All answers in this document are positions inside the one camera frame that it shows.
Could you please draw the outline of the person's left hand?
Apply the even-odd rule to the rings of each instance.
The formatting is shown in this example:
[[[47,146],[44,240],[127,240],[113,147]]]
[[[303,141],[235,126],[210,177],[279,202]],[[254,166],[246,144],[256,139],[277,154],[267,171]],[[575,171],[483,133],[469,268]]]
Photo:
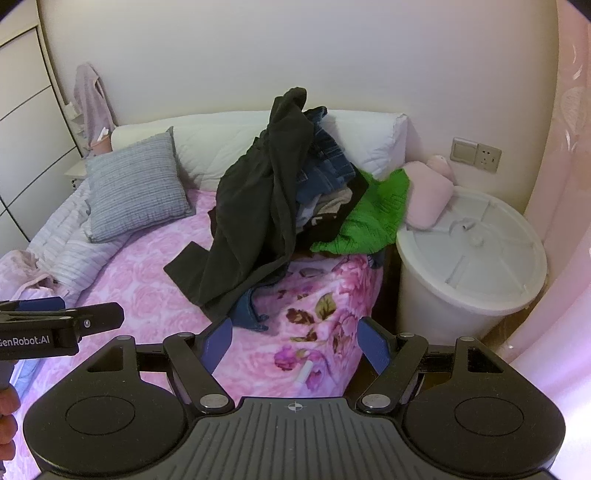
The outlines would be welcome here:
[[[12,385],[0,394],[0,460],[10,461],[15,456],[14,437],[18,431],[18,424],[14,414],[20,408],[20,399]]]

